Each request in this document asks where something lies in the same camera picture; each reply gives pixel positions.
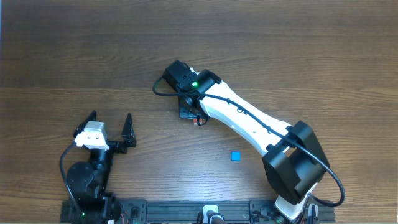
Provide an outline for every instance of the wooden surface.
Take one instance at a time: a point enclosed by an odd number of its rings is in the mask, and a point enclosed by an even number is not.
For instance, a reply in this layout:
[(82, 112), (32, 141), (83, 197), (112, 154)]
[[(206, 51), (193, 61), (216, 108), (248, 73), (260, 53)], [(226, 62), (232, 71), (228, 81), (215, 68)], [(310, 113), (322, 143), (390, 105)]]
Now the wooden surface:
[[(120, 198), (275, 198), (243, 138), (216, 120), (179, 119), (177, 99), (152, 93), (175, 59), (311, 125), (346, 189), (338, 221), (397, 221), (398, 1), (2, 4), (0, 222), (59, 221), (58, 160), (91, 110), (111, 139), (133, 115), (137, 147), (115, 157), (109, 182)], [(65, 167), (86, 158), (72, 150)], [(325, 176), (315, 194), (339, 191)]]

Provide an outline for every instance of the small blue block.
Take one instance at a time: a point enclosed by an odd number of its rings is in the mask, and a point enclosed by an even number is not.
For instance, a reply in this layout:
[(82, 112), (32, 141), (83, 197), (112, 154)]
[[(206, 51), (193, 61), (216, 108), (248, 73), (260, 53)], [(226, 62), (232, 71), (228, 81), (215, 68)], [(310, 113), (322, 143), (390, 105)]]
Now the small blue block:
[(240, 161), (241, 160), (241, 152), (231, 152), (231, 161)]

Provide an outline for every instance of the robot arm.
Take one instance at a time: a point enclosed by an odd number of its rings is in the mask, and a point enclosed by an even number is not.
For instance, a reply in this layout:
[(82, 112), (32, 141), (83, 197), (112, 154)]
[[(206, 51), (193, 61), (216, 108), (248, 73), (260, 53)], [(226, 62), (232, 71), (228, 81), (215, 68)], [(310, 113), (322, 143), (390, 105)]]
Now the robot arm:
[[(166, 68), (162, 77), (177, 93), (186, 93), (179, 97), (180, 117), (215, 118), (231, 127), (257, 149), (262, 156), (268, 182), (279, 194), (275, 206), (289, 220), (295, 220), (301, 214), (308, 194), (321, 181), (326, 170), (302, 151), (294, 150), (289, 142), (270, 133), (245, 111), (288, 138), (290, 142), (305, 147), (329, 166), (313, 130), (302, 121), (291, 126), (266, 115), (240, 98), (211, 71), (197, 73), (187, 64), (176, 60)], [(207, 97), (209, 95), (229, 101)], [(289, 157), (285, 155), (288, 150), (294, 150)]]

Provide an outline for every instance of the wooden table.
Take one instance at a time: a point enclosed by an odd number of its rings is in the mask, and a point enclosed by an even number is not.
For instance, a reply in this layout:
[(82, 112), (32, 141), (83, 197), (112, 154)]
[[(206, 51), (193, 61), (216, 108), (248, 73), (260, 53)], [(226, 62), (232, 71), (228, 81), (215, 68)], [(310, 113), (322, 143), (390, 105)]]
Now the wooden table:
[[(175, 59), (311, 125), (346, 189), (339, 222), (397, 221), (397, 1), (3, 0), (1, 42), (0, 222), (59, 221), (58, 160), (92, 110), (110, 139), (133, 115), (137, 147), (108, 187), (120, 198), (275, 198), (243, 138), (152, 93)], [(74, 149), (65, 168), (86, 158)], [(329, 176), (315, 194), (339, 197)]]

